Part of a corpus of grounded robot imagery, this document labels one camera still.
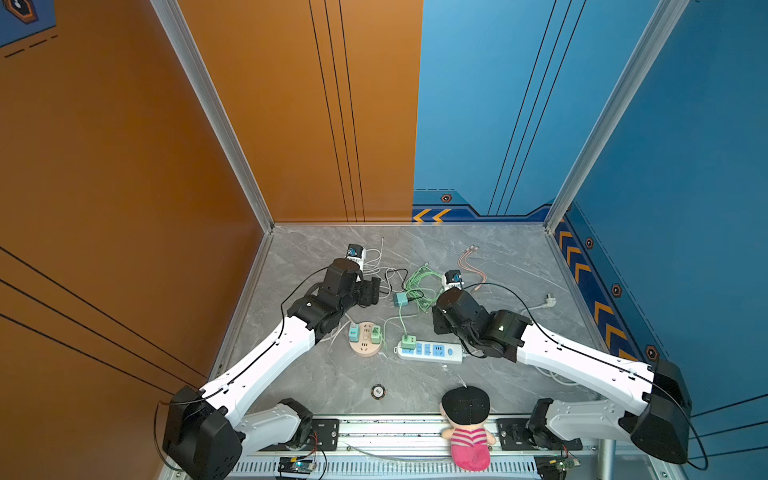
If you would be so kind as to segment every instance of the green cable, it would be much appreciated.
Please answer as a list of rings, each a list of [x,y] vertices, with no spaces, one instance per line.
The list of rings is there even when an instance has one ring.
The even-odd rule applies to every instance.
[[[398,316],[391,316],[388,319],[384,320],[384,325],[382,326],[382,349],[386,350],[386,324],[389,323],[391,320],[400,320],[400,323],[402,324],[402,330],[403,332],[405,332],[405,335],[407,335],[408,331],[406,330],[406,323],[403,322],[402,319],[413,318],[414,316],[419,316],[419,314],[414,313],[412,315],[402,315],[401,313],[399,313]]]
[[[413,299],[413,301],[422,312],[428,311],[429,307],[432,306],[432,304],[435,303],[438,298],[438,292],[436,290],[421,286],[422,280],[430,276],[442,278],[440,273],[437,273],[428,266],[423,265],[419,267],[409,279],[406,280],[405,284],[407,296],[410,293],[421,293],[422,296],[420,298]]]

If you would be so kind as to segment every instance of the aluminum frame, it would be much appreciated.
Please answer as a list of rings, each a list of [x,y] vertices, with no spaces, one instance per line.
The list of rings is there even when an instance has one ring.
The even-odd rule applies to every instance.
[[[592,132],[549,209],[544,220],[544,226],[549,233],[554,232],[568,206],[576,198],[576,193],[592,170],[594,162],[600,157],[605,144],[614,133],[619,120],[667,42],[674,26],[677,25],[677,21],[680,20],[688,2],[689,0],[661,0],[657,5],[624,71],[621,72],[611,96],[608,97],[597,123],[594,124]]]
[[[259,185],[256,183],[256,178],[253,176],[243,148],[240,146],[240,141],[237,140],[237,134],[235,134],[232,123],[227,116],[227,111],[224,110],[214,81],[211,80],[200,50],[197,49],[197,44],[195,44],[189,25],[184,19],[181,7],[176,0],[150,0],[150,3],[163,25],[165,35],[168,36],[187,78],[189,78],[197,95],[197,100],[208,117],[210,126],[219,139],[221,148],[230,162],[246,199],[248,199],[253,214],[256,215],[264,233],[270,232],[274,227],[274,220],[266,206],[264,196],[259,190]]]

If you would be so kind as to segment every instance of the power strip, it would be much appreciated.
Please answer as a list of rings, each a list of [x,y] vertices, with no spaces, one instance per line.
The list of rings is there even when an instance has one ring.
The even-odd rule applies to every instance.
[[[459,364],[464,359],[464,350],[458,343],[422,342],[416,340],[416,348],[402,348],[402,340],[395,348],[397,356],[406,360]]]

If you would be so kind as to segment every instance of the power plug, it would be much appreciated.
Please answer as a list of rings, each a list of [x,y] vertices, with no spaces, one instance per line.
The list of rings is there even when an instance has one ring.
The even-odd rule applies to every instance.
[[[360,341],[360,325],[356,323],[349,325],[349,341],[353,343]]]
[[[371,343],[379,345],[382,342],[382,327],[375,325],[371,329]]]
[[[413,350],[416,348],[416,337],[413,335],[403,335],[401,344],[402,348]]]
[[[408,305],[408,293],[406,292],[395,293],[394,302],[395,302],[395,306]]]

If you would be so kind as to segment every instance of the black stripe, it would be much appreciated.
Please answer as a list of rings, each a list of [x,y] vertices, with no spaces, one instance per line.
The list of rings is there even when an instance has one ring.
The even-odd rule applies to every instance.
[[[37,35],[38,33],[42,33],[43,31],[46,31],[46,30],[50,30],[51,28],[55,28],[55,26],[56,26],[56,25],[51,25],[51,26],[50,26],[50,27],[48,27],[48,28],[43,28],[41,31],[36,31],[35,33],[31,33],[31,34],[29,34],[29,35],[24,35],[23,37],[14,38],[13,40],[9,41],[8,43],[4,43],[4,44],[0,45],[0,48],[3,48],[3,47],[5,47],[6,45],[10,45],[11,43],[17,42],[17,41],[19,41],[19,40],[24,40],[25,38],[29,38],[29,37],[31,37],[31,36],[33,36],[33,35]]]
[[[93,356],[93,355],[89,355],[89,354],[87,354],[86,352],[83,352],[83,351],[82,351],[82,350],[80,350],[80,349],[76,349],[76,348],[74,348],[72,345],[68,345],[67,343],[64,343],[64,342],[62,342],[61,340],[55,339],[55,338],[53,338],[53,337],[52,337],[52,336],[50,336],[50,335],[46,335],[46,334],[44,334],[43,332],[41,332],[40,330],[36,330],[36,329],[33,329],[32,327],[30,327],[30,326],[28,326],[28,325],[25,325],[24,323],[21,323],[21,322],[19,322],[18,320],[12,319],[10,316],[7,316],[7,315],[5,315],[4,313],[0,313],[0,316],[1,316],[1,317],[3,317],[4,319],[6,319],[6,320],[10,321],[10,322],[13,322],[13,323],[15,323],[15,324],[16,324],[16,325],[18,325],[18,326],[23,326],[24,328],[26,328],[27,330],[29,330],[29,331],[31,331],[31,332],[35,332],[35,333],[37,333],[37,334],[38,334],[38,335],[40,335],[40,336],[44,336],[45,338],[47,338],[47,339],[49,339],[49,340],[53,340],[54,342],[58,343],[59,345],[65,346],[65,347],[67,347],[68,349],[72,349],[72,350],[74,350],[75,352],[77,352],[77,353],[80,353],[81,355],[85,355],[85,356],[87,356],[89,359],[93,359],[93,360],[96,360],[97,362],[101,363],[102,365],[106,365],[106,366],[110,367],[111,369],[115,369],[115,370],[117,370],[117,371],[118,371],[118,372],[120,372],[120,373],[124,373],[125,375],[128,375],[128,376],[130,376],[130,377],[131,377],[131,378],[133,378],[133,379],[136,379],[136,380],[138,380],[138,381],[140,381],[140,382],[146,383],[146,384],[147,384],[147,385],[149,385],[149,386],[153,386],[154,388],[156,388],[156,389],[160,390],[161,392],[166,392],[168,395],[173,395],[173,393],[171,393],[171,392],[168,392],[166,389],[163,389],[163,388],[161,388],[161,387],[159,387],[159,386],[157,386],[157,385],[155,385],[155,384],[153,384],[153,383],[150,383],[150,382],[148,382],[147,380],[141,379],[141,378],[137,377],[136,375],[134,375],[133,373],[128,373],[128,372],[126,372],[125,370],[123,370],[123,369],[120,369],[120,368],[118,368],[118,367],[116,367],[116,366],[114,366],[114,365],[112,365],[112,364],[110,364],[110,363],[107,363],[107,362],[105,362],[104,360],[98,359],[98,358],[96,358],[96,357],[95,357],[95,356]]]
[[[344,138],[344,151],[346,152],[346,171],[349,174],[349,191],[352,192],[352,208],[355,211],[357,221],[357,204],[355,203],[355,189],[352,186],[352,168],[349,166],[349,148],[346,146],[346,129],[344,128],[344,113],[341,111],[341,94],[339,93],[339,75],[336,73],[336,56],[333,54],[333,35],[331,35],[331,21],[328,18],[328,1],[323,0],[326,6],[326,23],[328,24],[328,41],[331,43],[331,61],[333,62],[333,77],[336,79],[336,98],[339,99],[339,118],[341,119],[341,133]]]
[[[734,453],[744,453],[744,452],[754,452],[756,450],[765,450],[768,449],[768,445],[763,445],[762,447],[754,447],[751,449],[741,449],[741,450],[733,450],[732,452],[722,452],[722,453],[707,453],[707,457],[720,457],[723,455],[732,455]],[[703,455],[698,457],[691,457],[689,460],[696,460],[698,458],[704,458]]]
[[[3,248],[3,247],[0,247],[0,250],[1,250],[2,252],[6,253],[7,255],[9,255],[10,257],[13,257],[13,258],[14,258],[16,261],[18,261],[19,263],[23,264],[24,266],[26,266],[27,268],[29,268],[29,269],[30,269],[30,270],[32,270],[33,272],[35,272],[35,273],[37,273],[38,275],[42,276],[42,277],[43,277],[43,278],[45,278],[47,281],[49,281],[49,282],[53,283],[54,285],[56,285],[56,286],[57,286],[57,287],[59,287],[60,289],[64,290],[66,293],[69,293],[69,294],[70,294],[70,295],[72,295],[74,298],[76,298],[76,299],[80,300],[82,303],[85,303],[86,305],[88,305],[89,307],[91,307],[93,310],[96,310],[96,311],[97,311],[97,312],[99,312],[101,315],[104,315],[104,316],[106,316],[108,319],[112,320],[113,322],[115,322],[115,323],[116,323],[116,324],[118,324],[119,326],[123,327],[123,328],[124,328],[124,329],[126,329],[127,331],[129,331],[129,332],[133,333],[135,336],[137,336],[137,337],[139,337],[140,339],[142,339],[143,341],[145,341],[145,342],[149,343],[150,345],[152,345],[152,346],[153,346],[153,347],[155,347],[156,349],[160,350],[162,353],[165,353],[165,354],[166,354],[166,355],[168,355],[170,358],[172,358],[172,359],[176,360],[177,362],[179,362],[181,365],[184,365],[184,366],[186,366],[188,369],[192,370],[193,372],[195,372],[196,374],[198,374],[198,375],[202,376],[203,378],[207,378],[205,375],[203,375],[202,373],[198,372],[197,370],[195,370],[195,369],[194,369],[194,368],[192,368],[191,366],[187,365],[186,363],[182,362],[181,360],[179,360],[179,359],[178,359],[178,358],[176,358],[175,356],[171,355],[171,354],[170,354],[169,352],[167,352],[166,350],[164,350],[164,349],[160,348],[160,347],[159,347],[157,344],[155,344],[155,343],[151,342],[149,339],[145,338],[145,337],[144,337],[144,336],[142,336],[141,334],[139,334],[139,333],[137,333],[136,331],[132,330],[130,327],[128,327],[128,326],[127,326],[127,325],[125,325],[124,323],[118,322],[118,320],[117,320],[117,319],[115,319],[115,318],[114,318],[112,315],[109,315],[108,313],[106,313],[106,312],[105,312],[105,311],[103,311],[102,309],[100,309],[100,308],[98,308],[97,306],[95,306],[93,303],[91,303],[91,302],[88,302],[88,301],[87,301],[86,299],[84,299],[83,297],[79,296],[78,294],[76,294],[75,292],[73,292],[72,290],[70,290],[69,288],[67,288],[66,286],[64,286],[64,285],[61,285],[61,284],[60,284],[59,282],[57,282],[56,280],[53,280],[51,277],[49,277],[49,276],[48,276],[48,275],[46,275],[45,273],[41,272],[40,270],[38,270],[38,269],[34,268],[32,265],[30,265],[29,263],[25,262],[25,261],[24,261],[24,260],[22,260],[21,258],[17,257],[17,256],[16,256],[16,255],[14,255],[13,253],[9,252],[9,251],[8,251],[8,250],[6,250],[5,248]]]
[[[541,110],[541,116],[538,118],[538,123],[536,124],[536,130],[533,132],[533,138],[531,139],[531,143],[528,144],[528,151],[525,152],[525,158],[523,159],[523,165],[520,167],[520,171],[518,172],[518,179],[515,181],[515,187],[512,189],[512,194],[509,196],[509,201],[507,202],[507,208],[505,208],[504,213],[506,214],[509,210],[509,204],[512,203],[512,197],[515,195],[515,190],[518,189],[518,183],[520,182],[520,176],[523,174],[523,169],[525,168],[525,162],[528,161],[528,154],[531,153],[531,147],[533,146],[534,140],[536,140],[536,134],[538,133],[538,127],[541,125],[541,119],[544,118],[544,112],[547,111],[547,105],[549,105],[549,98],[552,96],[552,91],[554,90],[554,84],[558,82],[558,76],[560,75],[560,69],[563,68],[563,62],[565,61],[565,55],[568,55],[568,49],[571,47],[571,40],[574,39],[574,33],[576,33],[576,27],[578,27],[578,21],[581,20],[581,13],[584,11],[584,6],[587,4],[587,0],[584,0],[584,3],[581,4],[581,10],[578,13],[578,17],[576,18],[576,25],[574,25],[574,29],[571,32],[571,37],[568,39],[568,45],[565,46],[565,53],[563,53],[563,58],[560,60],[560,66],[558,67],[558,73],[555,74],[554,80],[552,82],[552,87],[549,89],[549,94],[547,95],[547,101],[544,103],[544,108]]]
[[[17,53],[22,53],[23,51],[24,51],[24,49],[23,49],[23,48],[22,48],[21,50],[17,50],[17,51],[14,51],[13,53],[9,53],[9,54],[7,54],[7,55],[5,56],[5,58],[8,58],[8,57],[12,57],[12,56],[16,55]]]
[[[333,122],[331,121],[331,106],[328,103],[328,91],[326,90],[326,77],[323,75],[323,60],[320,58],[320,44],[317,42],[317,28],[315,28],[315,15],[312,13],[312,0],[306,0],[310,5],[310,17],[312,17],[312,30],[315,31],[315,46],[317,47],[317,61],[320,63],[320,78],[323,79],[323,91],[326,94],[326,108],[328,108],[328,124],[331,126],[331,140],[333,141],[333,153],[336,154],[336,168],[339,170],[339,186],[341,186],[341,198],[344,201],[344,216],[349,222],[346,212],[346,195],[344,194],[344,182],[341,179],[341,165],[339,165],[339,152],[336,151],[336,137],[333,135]]]
[[[707,410],[706,412],[697,413],[696,415],[691,415],[690,417],[693,418],[693,417],[698,417],[698,416],[706,415],[707,413],[719,412],[720,410],[729,409],[730,407],[735,407],[737,405],[741,405],[742,403],[753,402],[755,400],[764,399],[766,397],[768,397],[768,393],[764,393],[762,395],[754,396],[751,399],[744,399],[744,400],[740,400],[739,402],[730,403],[728,405],[723,405],[721,407],[717,407],[716,409],[711,409],[711,410]]]
[[[760,425],[765,425],[767,423],[768,423],[768,420],[763,420],[762,422],[750,423],[749,425],[742,425],[742,426],[739,426],[739,427],[733,427],[732,429],[718,430],[717,432],[705,433],[704,435],[699,435],[699,438],[702,439],[704,437],[711,437],[712,435],[719,435],[721,433],[735,432],[736,430],[741,430],[741,429],[750,429],[752,427],[757,427],[757,426],[760,426]]]
[[[488,215],[491,214],[491,208],[493,207],[493,200],[496,198],[496,190],[498,190],[498,184],[502,181],[502,174],[504,173],[504,166],[507,164],[507,157],[509,156],[509,148],[512,146],[512,139],[515,138],[515,132],[518,130],[518,122],[520,121],[520,115],[523,113],[523,105],[525,105],[525,99],[528,96],[528,89],[531,87],[531,81],[533,80],[533,72],[536,71],[536,64],[538,63],[538,56],[541,55],[541,48],[544,46],[544,39],[547,38],[547,31],[549,30],[549,23],[552,21],[552,14],[554,13],[554,6],[558,3],[558,0],[554,0],[552,3],[552,10],[549,12],[549,19],[547,20],[547,26],[544,29],[544,34],[541,36],[541,43],[538,45],[538,53],[536,54],[536,60],[533,62],[533,68],[531,68],[531,76],[528,77],[528,86],[525,87],[525,93],[523,94],[523,101],[520,102],[520,111],[518,111],[518,118],[515,120],[515,127],[512,129],[512,135],[509,137],[509,145],[507,145],[507,153],[504,155],[504,161],[502,162],[502,168],[498,171],[498,179],[496,180],[496,188],[493,189],[493,196],[491,197],[491,203],[488,205]]]
[[[346,84],[349,87],[349,109],[352,111],[352,133],[355,137],[355,157],[357,158],[357,181],[360,185],[360,203],[362,204],[362,221],[366,221],[366,202],[362,198],[362,173],[360,171],[360,153],[357,151],[357,128],[355,128],[355,107],[352,103],[352,82],[349,79],[349,59],[346,56],[346,36],[344,35],[344,15],[339,0],[339,17],[341,18],[341,38],[344,40],[344,62],[346,63]]]
[[[170,376],[173,376],[174,378],[181,380],[182,382],[186,383],[186,384],[187,384],[187,385],[189,385],[189,386],[193,386],[193,385],[192,385],[191,383],[189,383],[187,380],[185,380],[185,379],[182,379],[181,377],[179,377],[179,376],[177,376],[177,375],[174,375],[173,373],[171,373],[171,372],[167,371],[166,369],[164,369],[163,367],[159,366],[158,364],[156,364],[156,363],[153,363],[153,362],[151,362],[150,360],[147,360],[147,359],[145,359],[143,356],[139,355],[138,353],[135,353],[135,352],[133,352],[132,350],[129,350],[129,349],[125,348],[124,346],[122,346],[121,344],[119,344],[119,343],[115,342],[114,340],[111,340],[111,339],[107,338],[106,336],[104,336],[104,335],[101,335],[101,334],[100,334],[99,332],[97,332],[96,330],[94,330],[94,329],[92,329],[92,328],[90,328],[90,327],[88,327],[88,326],[84,325],[83,323],[80,323],[80,322],[78,322],[77,320],[75,320],[75,319],[73,319],[72,317],[70,317],[70,316],[66,315],[65,313],[62,313],[61,311],[59,311],[59,310],[56,310],[54,307],[52,307],[52,306],[48,305],[47,303],[43,302],[42,300],[40,300],[40,299],[38,299],[38,298],[35,298],[34,296],[30,295],[29,293],[26,293],[24,290],[22,290],[22,289],[20,289],[20,288],[18,288],[18,287],[16,287],[16,286],[14,286],[14,285],[11,285],[10,283],[8,283],[8,282],[6,282],[5,280],[3,280],[2,278],[0,278],[0,283],[2,283],[2,284],[3,284],[3,285],[5,285],[5,286],[9,286],[9,287],[11,287],[13,290],[16,290],[16,291],[17,291],[17,292],[19,292],[21,295],[23,295],[23,296],[26,296],[26,297],[27,297],[27,298],[29,298],[30,300],[34,300],[35,302],[37,302],[37,303],[39,303],[40,305],[44,306],[45,308],[47,308],[47,309],[51,310],[52,312],[54,312],[54,313],[57,313],[59,316],[62,316],[62,317],[64,317],[65,319],[69,320],[70,322],[73,322],[75,325],[78,325],[78,326],[80,326],[80,327],[82,327],[82,328],[86,329],[88,332],[91,332],[91,333],[93,333],[94,335],[96,335],[96,336],[99,336],[99,337],[101,337],[102,339],[105,339],[105,340],[107,340],[107,341],[108,341],[109,343],[111,343],[112,345],[115,345],[116,347],[118,347],[118,348],[120,348],[120,349],[122,349],[122,350],[124,350],[124,351],[126,351],[126,352],[128,352],[128,353],[130,353],[131,355],[133,355],[133,356],[135,356],[135,357],[137,357],[137,358],[139,358],[139,359],[142,359],[142,360],[144,360],[146,363],[149,363],[150,365],[152,365],[152,366],[154,366],[154,367],[157,367],[158,369],[160,369],[160,370],[162,370],[162,371],[166,372],[168,375],[170,375]]]
[[[565,15],[563,15],[563,22],[560,24],[560,30],[558,31],[558,36],[554,39],[554,45],[552,46],[552,53],[549,55],[549,61],[547,62],[547,67],[544,69],[544,75],[541,76],[541,83],[538,86],[538,92],[536,92],[536,99],[533,101],[533,107],[531,108],[531,114],[528,116],[528,123],[525,124],[525,130],[523,130],[523,136],[520,137],[520,144],[518,145],[518,152],[515,154],[515,161],[512,162],[512,168],[509,171],[509,177],[507,177],[507,183],[504,186],[504,191],[502,192],[502,198],[498,201],[498,208],[496,209],[496,214],[498,215],[499,212],[502,210],[502,202],[504,201],[504,196],[507,194],[507,187],[509,187],[509,181],[512,179],[512,174],[515,172],[515,165],[518,163],[518,156],[520,155],[520,150],[523,147],[523,142],[525,141],[525,134],[528,133],[528,127],[531,125],[531,119],[533,118],[533,114],[536,111],[536,104],[538,103],[538,97],[541,94],[541,89],[544,87],[544,81],[547,78],[547,72],[549,72],[549,65],[552,63],[552,57],[554,57],[554,51],[558,48],[558,42],[560,41],[560,35],[563,32],[563,26],[565,25],[565,19],[568,18],[568,12],[571,10],[571,4],[573,3],[573,0],[570,0],[568,2],[568,8],[565,10]]]

